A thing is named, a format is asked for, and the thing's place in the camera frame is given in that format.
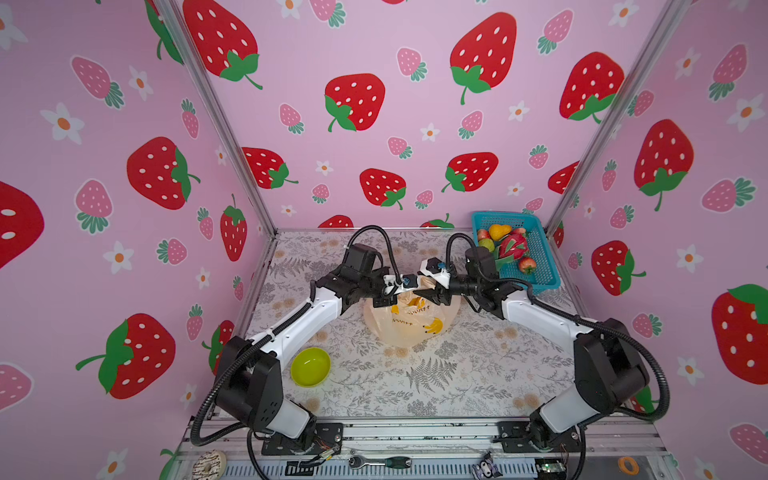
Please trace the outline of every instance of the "red strawberry print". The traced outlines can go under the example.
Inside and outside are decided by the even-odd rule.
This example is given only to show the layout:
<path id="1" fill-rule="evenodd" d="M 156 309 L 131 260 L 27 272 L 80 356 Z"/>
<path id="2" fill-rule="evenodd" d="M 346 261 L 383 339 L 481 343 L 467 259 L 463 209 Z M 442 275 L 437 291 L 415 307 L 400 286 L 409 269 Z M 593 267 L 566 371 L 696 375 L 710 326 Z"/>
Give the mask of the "red strawberry print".
<path id="1" fill-rule="evenodd" d="M 176 342 L 168 331 L 146 313 L 136 313 L 112 331 L 106 353 L 79 362 L 79 371 L 88 363 L 104 359 L 98 380 L 115 399 L 129 399 L 159 379 L 176 356 Z"/>
<path id="2" fill-rule="evenodd" d="M 547 22 L 544 26 L 544 36 L 538 39 L 538 53 L 540 55 L 552 53 L 558 47 L 558 43 L 568 36 L 573 21 L 573 10 L 566 8 Z"/>
<path id="3" fill-rule="evenodd" d="M 127 162 L 128 181 L 141 195 L 168 210 L 178 210 L 192 193 L 187 159 L 174 142 L 156 137 L 138 148 Z"/>
<path id="4" fill-rule="evenodd" d="M 500 84 L 509 73 L 518 23 L 515 17 L 499 12 L 486 18 L 458 41 L 451 52 L 453 81 L 478 94 Z"/>
<path id="5" fill-rule="evenodd" d="M 45 228 L 32 198 L 0 181 L 0 268 L 32 246 Z"/>
<path id="6" fill-rule="evenodd" d="M 560 115 L 569 120 L 584 120 L 611 106 L 624 81 L 624 71 L 605 53 L 593 51 L 571 70 L 560 98 Z"/>
<path id="7" fill-rule="evenodd" d="M 219 361 L 221 361 L 221 350 L 224 349 L 224 344 L 229 342 L 232 338 L 232 332 L 235 330 L 235 325 L 229 320 L 224 320 L 214 332 L 214 335 L 210 338 L 210 346 L 205 344 L 203 340 L 203 348 L 209 349 L 208 353 L 208 365 L 210 371 L 216 375 L 219 370 Z"/>
<path id="8" fill-rule="evenodd" d="M 248 76 L 259 67 L 259 46 L 253 33 L 214 0 L 184 0 L 184 21 L 205 68 L 217 77 L 263 87 Z"/>
<path id="9" fill-rule="evenodd" d="M 714 83 L 710 85 L 710 100 L 718 101 L 728 96 L 736 88 L 734 82 L 744 75 L 745 70 L 746 45 L 738 44 L 730 49 L 712 73 Z"/>
<path id="10" fill-rule="evenodd" d="M 473 192 L 485 185 L 496 167 L 498 157 L 491 152 L 453 157 L 445 169 L 445 179 L 449 183 L 440 191 L 445 193 L 445 189 L 451 187 L 457 192 Z"/>
<path id="11" fill-rule="evenodd" d="M 736 181 L 724 179 L 712 186 L 703 197 L 701 206 L 719 214 L 730 212 L 734 207 L 743 207 L 754 198 L 757 187 L 752 180 L 740 177 Z"/>
<path id="12" fill-rule="evenodd" d="M 345 130 L 368 130 L 376 122 L 384 103 L 384 84 L 370 73 L 336 77 L 326 85 L 326 111 Z"/>
<path id="13" fill-rule="evenodd" d="M 197 138 L 197 134 L 200 132 L 200 122 L 197 121 L 197 116 L 195 115 L 197 112 L 189 98 L 185 98 L 181 102 L 181 110 L 181 121 L 183 121 L 184 126 L 187 128 L 190 137 Z"/>
<path id="14" fill-rule="evenodd" d="M 95 235 L 109 227 L 107 218 L 112 215 L 112 200 L 99 180 L 86 180 L 74 196 L 74 205 L 80 210 L 77 219 L 83 231 Z"/>
<path id="15" fill-rule="evenodd" d="M 243 153 L 259 187 L 269 190 L 282 187 L 285 182 L 299 183 L 297 180 L 288 180 L 288 165 L 275 152 L 266 148 L 243 147 Z"/>
<path id="16" fill-rule="evenodd" d="M 187 319 L 187 337 L 194 342 L 203 329 L 203 307 L 196 303 L 190 309 L 190 317 Z"/>
<path id="17" fill-rule="evenodd" d="M 408 142 L 402 138 L 390 137 L 386 141 L 386 144 L 387 147 L 389 147 L 390 154 L 400 157 L 403 160 L 410 158 L 411 155 L 413 155 L 413 150 L 410 145 L 408 145 Z"/>
<path id="18" fill-rule="evenodd" d="M 20 366 L 0 362 L 0 412 L 24 401 L 34 387 L 35 381 Z"/>
<path id="19" fill-rule="evenodd" d="M 322 222 L 320 225 L 317 226 L 317 228 L 354 228 L 355 225 L 352 223 L 349 217 L 346 215 L 334 215 L 333 217 L 329 218 L 328 220 Z"/>
<path id="20" fill-rule="evenodd" d="M 562 195 L 565 192 L 565 188 L 571 182 L 571 178 L 574 176 L 574 172 L 578 167 L 578 162 L 568 165 L 566 168 L 556 171 L 547 182 L 547 187 L 556 194 Z"/>
<path id="21" fill-rule="evenodd" d="M 93 98 L 103 100 L 108 107 L 120 110 L 125 101 L 120 85 L 111 81 L 107 71 L 93 60 L 75 55 L 71 60 L 72 71 L 78 76 L 85 90 Z"/>
<path id="22" fill-rule="evenodd" d="M 224 242 L 224 251 L 233 262 L 240 259 L 245 248 L 245 239 L 248 236 L 248 224 L 245 221 L 243 211 L 237 208 L 235 196 L 232 194 L 232 204 L 224 209 L 219 221 L 221 240 Z"/>
<path id="23" fill-rule="evenodd" d="M 592 271 L 613 296 L 629 290 L 633 276 L 645 276 L 645 272 L 633 273 L 634 257 L 627 245 L 619 240 L 600 245 L 592 252 Z"/>
<path id="24" fill-rule="evenodd" d="M 400 73 L 410 77 L 411 81 L 421 81 L 427 75 L 427 64 L 422 61 L 422 54 L 412 48 L 400 48 L 397 51 L 397 66 Z"/>
<path id="25" fill-rule="evenodd" d="M 360 187 L 366 199 L 378 207 L 391 207 L 398 204 L 406 195 L 406 181 L 397 174 L 369 168 L 360 174 Z"/>
<path id="26" fill-rule="evenodd" d="M 643 140 L 634 165 L 634 184 L 649 197 L 659 196 L 680 185 L 694 164 L 694 146 L 672 120 L 656 122 Z"/>
<path id="27" fill-rule="evenodd" d="M 280 105 L 280 122 L 288 127 L 292 134 L 301 135 L 304 131 L 304 124 L 301 123 L 301 115 L 295 108 L 288 104 Z"/>
<path id="28" fill-rule="evenodd" d="M 605 172 L 603 173 L 603 191 L 609 191 L 614 186 L 616 181 L 616 160 L 611 158 L 607 164 L 605 164 Z"/>
<path id="29" fill-rule="evenodd" d="M 458 130 L 458 135 L 462 140 L 469 140 L 475 136 L 475 132 L 480 130 L 480 127 L 482 127 L 482 112 L 475 110 L 464 117 L 462 127 Z"/>
<path id="30" fill-rule="evenodd" d="M 742 423 L 733 427 L 729 433 L 733 444 L 742 452 L 768 465 L 768 432 L 763 432 L 751 423 Z"/>
<path id="31" fill-rule="evenodd" d="M 718 296 L 712 327 L 726 368 L 749 383 L 768 384 L 768 290 L 747 284 Z"/>

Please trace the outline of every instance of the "pink wall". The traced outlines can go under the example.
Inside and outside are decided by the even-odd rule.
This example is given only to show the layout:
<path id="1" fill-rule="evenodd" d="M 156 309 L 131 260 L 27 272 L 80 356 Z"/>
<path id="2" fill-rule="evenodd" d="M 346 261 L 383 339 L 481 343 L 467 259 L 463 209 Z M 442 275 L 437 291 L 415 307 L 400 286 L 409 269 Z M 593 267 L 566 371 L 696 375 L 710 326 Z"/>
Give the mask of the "pink wall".
<path id="1" fill-rule="evenodd" d="M 261 149 L 249 153 L 266 161 L 254 167 L 275 224 L 314 228 L 335 215 L 358 226 L 417 227 L 446 214 L 449 223 L 467 227 L 472 211 L 520 211 L 537 199 L 543 204 L 536 214 L 546 221 L 561 199 L 548 184 L 560 173 L 572 173 L 568 166 L 579 160 L 597 127 L 592 117 L 567 117 L 584 103 L 582 95 L 602 99 L 618 89 L 619 67 L 624 72 L 631 67 L 664 2 L 293 0 L 292 8 L 274 1 L 178 3 L 238 141 Z M 551 19 L 552 27 L 545 28 Z M 556 49 L 542 55 L 539 45 L 548 38 L 557 42 Z M 580 62 L 592 52 L 609 58 L 593 55 Z M 485 84 L 463 73 L 470 64 L 480 65 Z M 451 66 L 458 66 L 460 84 Z M 357 76 L 338 79 L 347 75 Z M 574 83 L 577 91 L 571 90 Z M 368 85 L 372 90 L 363 90 Z M 463 85 L 481 92 L 467 91 L 464 105 Z M 334 117 L 326 110 L 326 94 L 332 98 L 330 111 L 341 117 L 330 133 Z M 340 110 L 334 102 L 349 107 Z M 522 121 L 515 118 L 518 107 Z M 475 112 L 482 113 L 482 121 Z M 345 129 L 351 124 L 357 131 Z M 430 128 L 439 133 L 429 137 Z M 475 134 L 462 139 L 460 128 Z M 538 145 L 547 150 L 531 160 Z M 455 179 L 467 191 L 448 186 L 441 193 L 449 185 L 447 167 L 462 173 L 472 158 L 481 168 L 469 168 L 463 182 Z M 268 174 L 267 165 L 276 175 Z M 488 167 L 490 174 L 484 175 Z M 363 183 L 371 181 L 363 185 L 361 174 L 368 169 L 383 171 L 363 175 Z M 415 203 L 427 190 L 431 195 L 421 199 L 429 199 L 422 201 L 428 206 L 419 209 Z"/>
<path id="2" fill-rule="evenodd" d="M 641 89 L 654 96 L 650 107 L 639 101 L 645 105 L 636 116 L 624 118 L 564 220 L 560 253 L 577 267 L 571 274 L 590 314 L 621 319 L 636 337 L 650 337 L 646 345 L 669 376 L 672 403 L 657 427 L 688 479 L 768 477 L 765 18 L 764 2 L 690 8 Z M 710 100 L 713 84 L 729 90 L 731 81 L 726 97 Z M 650 182 L 666 159 L 667 179 Z M 604 175 L 611 160 L 615 180 Z M 658 187 L 663 200 L 654 211 Z M 631 222 L 625 205 L 634 209 Z M 602 247 L 615 240 L 624 245 Z M 628 276 L 627 260 L 607 264 L 627 252 L 634 272 L 646 276 Z M 622 274 L 623 286 L 616 281 Z M 654 390 L 647 400 L 656 398 Z"/>
<path id="3" fill-rule="evenodd" d="M 158 478 L 170 458 L 161 451 L 175 450 L 213 379 L 201 342 L 237 319 L 233 279 L 247 291 L 266 236 L 232 165 L 217 161 L 220 140 L 186 68 L 165 47 L 157 58 L 143 2 L 12 1 L 0 5 L 0 19 L 2 476 Z M 76 59 L 73 71 L 76 56 L 101 67 Z M 119 110 L 104 99 L 111 82 Z M 185 98 L 196 111 L 184 115 L 191 133 Z M 135 153 L 156 137 L 170 140 Z M 201 180 L 191 181 L 188 202 L 176 148 Z M 83 203 L 75 196 L 89 179 L 97 182 L 85 185 Z M 237 261 L 220 234 L 231 194 L 247 225 Z M 200 207 L 210 213 L 210 240 Z M 177 239 L 186 256 L 172 241 L 168 263 L 159 261 L 163 239 Z M 190 341 L 196 304 L 202 320 L 191 322 Z"/>

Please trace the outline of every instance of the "table surface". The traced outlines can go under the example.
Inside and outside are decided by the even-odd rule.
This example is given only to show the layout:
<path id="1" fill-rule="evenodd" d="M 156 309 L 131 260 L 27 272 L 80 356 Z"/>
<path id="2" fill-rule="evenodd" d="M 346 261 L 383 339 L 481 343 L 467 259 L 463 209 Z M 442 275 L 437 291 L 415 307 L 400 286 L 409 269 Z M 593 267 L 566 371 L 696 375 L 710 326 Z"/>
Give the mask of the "table surface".
<path id="1" fill-rule="evenodd" d="M 415 273 L 425 258 L 445 255 L 453 231 L 388 230 L 400 273 Z M 264 331 L 309 295 L 310 280 L 341 262 L 352 233 L 284 232 L 248 334 Z M 357 240 L 382 252 L 377 232 Z M 465 245 L 454 243 L 452 257 L 463 264 Z M 574 313 L 562 287 L 541 300 Z M 363 302 L 323 327 L 306 347 L 326 350 L 332 361 L 323 383 L 296 385 L 290 362 L 283 370 L 286 397 L 318 416 L 520 416 L 573 382 L 573 359 L 536 332 L 487 313 L 472 312 L 465 300 L 452 326 L 411 348 L 381 343 L 362 317 Z"/>

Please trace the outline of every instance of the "pink strawberry print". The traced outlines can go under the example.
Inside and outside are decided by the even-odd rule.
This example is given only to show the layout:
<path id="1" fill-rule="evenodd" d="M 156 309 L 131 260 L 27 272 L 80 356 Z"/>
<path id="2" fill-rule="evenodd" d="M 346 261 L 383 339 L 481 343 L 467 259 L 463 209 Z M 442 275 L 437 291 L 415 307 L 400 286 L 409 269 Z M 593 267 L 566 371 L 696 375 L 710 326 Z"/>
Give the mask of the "pink strawberry print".
<path id="1" fill-rule="evenodd" d="M 538 39 L 538 53 L 540 55 L 552 53 L 558 47 L 558 43 L 568 36 L 573 21 L 574 12 L 567 8 L 547 22 L 544 26 L 544 36 Z"/>
<path id="2" fill-rule="evenodd" d="M 422 61 L 422 54 L 412 48 L 400 48 L 397 51 L 397 66 L 400 73 L 410 77 L 411 81 L 421 81 L 427 75 L 427 64 Z"/>
<path id="3" fill-rule="evenodd" d="M 424 210 L 429 206 L 429 204 L 432 202 L 432 199 L 434 198 L 434 195 L 432 194 L 431 190 L 424 190 L 420 194 L 416 195 L 416 208 L 419 210 Z"/>
<path id="4" fill-rule="evenodd" d="M 210 217 L 207 208 L 202 208 L 197 211 L 197 222 L 200 224 L 200 233 L 203 234 L 205 240 L 212 240 L 214 238 L 214 219 Z"/>
<path id="5" fill-rule="evenodd" d="M 74 205 L 80 210 L 77 219 L 83 231 L 95 235 L 109 227 L 107 218 L 112 215 L 112 200 L 100 181 L 86 180 L 74 196 Z"/>
<path id="6" fill-rule="evenodd" d="M 751 423 L 742 423 L 730 430 L 730 439 L 742 452 L 763 465 L 768 465 L 768 432 L 763 432 Z"/>
<path id="7" fill-rule="evenodd" d="M 609 191 L 614 186 L 616 181 L 616 160 L 611 158 L 607 164 L 605 164 L 605 172 L 603 172 L 603 191 Z"/>
<path id="8" fill-rule="evenodd" d="M 544 145 L 536 145 L 531 149 L 529 155 L 531 155 L 531 158 L 528 159 L 528 163 L 530 163 L 536 170 L 543 168 L 546 165 L 547 160 L 549 160 L 549 154 Z"/>
<path id="9" fill-rule="evenodd" d="M 611 215 L 611 226 L 621 230 L 627 226 L 627 223 L 632 223 L 632 219 L 634 219 L 634 208 L 631 205 L 624 205 L 617 208 Z"/>
<path id="10" fill-rule="evenodd" d="M 458 135 L 462 140 L 469 140 L 475 136 L 475 132 L 480 130 L 480 127 L 482 127 L 482 112 L 475 110 L 464 117 L 462 127 L 458 130 Z"/>
<path id="11" fill-rule="evenodd" d="M 292 134 L 301 135 L 304 131 L 304 124 L 301 123 L 301 115 L 295 108 L 288 104 L 280 105 L 280 121 L 288 127 Z"/>
<path id="12" fill-rule="evenodd" d="M 187 248 L 179 240 L 171 238 L 170 240 L 163 239 L 157 245 L 157 259 L 163 263 L 170 263 L 171 265 L 178 265 L 187 258 Z"/>
<path id="13" fill-rule="evenodd" d="M 190 317 L 187 319 L 187 337 L 194 342 L 203 329 L 203 307 L 196 303 L 190 309 Z"/>
<path id="14" fill-rule="evenodd" d="M 312 200 L 322 205 L 328 200 L 330 194 L 327 185 L 319 184 L 312 189 Z"/>
<path id="15" fill-rule="evenodd" d="M 120 110 L 125 101 L 120 85 L 111 81 L 107 70 L 95 61 L 75 55 L 71 59 L 72 71 L 93 98 L 103 100 L 108 107 Z"/>
<path id="16" fill-rule="evenodd" d="M 719 214 L 730 212 L 734 207 L 743 207 L 754 198 L 757 187 L 752 180 L 740 177 L 736 181 L 725 178 L 710 188 L 701 197 L 701 206 Z"/>
<path id="17" fill-rule="evenodd" d="M 718 101 L 728 96 L 736 88 L 734 82 L 741 78 L 746 70 L 746 45 L 738 44 L 730 49 L 728 55 L 720 61 L 712 74 L 714 83 L 710 85 L 710 100 Z"/>
<path id="18" fill-rule="evenodd" d="M 310 0 L 312 11 L 321 22 L 328 22 L 331 28 L 340 28 L 344 25 L 344 6 L 336 0 Z"/>
<path id="19" fill-rule="evenodd" d="M 405 160 L 413 155 L 413 149 L 411 149 L 408 142 L 402 138 L 390 137 L 386 141 L 387 147 L 389 147 L 389 153 Z"/>
<path id="20" fill-rule="evenodd" d="M 0 412 L 24 401 L 34 387 L 35 381 L 20 366 L 0 362 Z"/>

